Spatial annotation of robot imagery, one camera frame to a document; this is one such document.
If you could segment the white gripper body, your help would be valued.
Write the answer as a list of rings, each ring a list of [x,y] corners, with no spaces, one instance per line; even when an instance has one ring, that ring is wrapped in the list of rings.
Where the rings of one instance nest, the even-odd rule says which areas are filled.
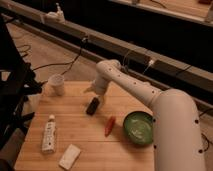
[[[101,104],[105,103],[105,94],[107,92],[109,82],[105,79],[95,79],[91,85],[84,90],[85,93],[94,92]]]

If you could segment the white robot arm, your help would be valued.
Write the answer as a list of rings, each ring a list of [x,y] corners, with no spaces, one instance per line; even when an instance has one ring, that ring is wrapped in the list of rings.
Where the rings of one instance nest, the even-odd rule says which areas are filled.
[[[153,112],[155,171],[206,171],[198,109],[189,94],[124,74],[118,60],[98,62],[96,72],[86,92],[103,96],[114,82]]]

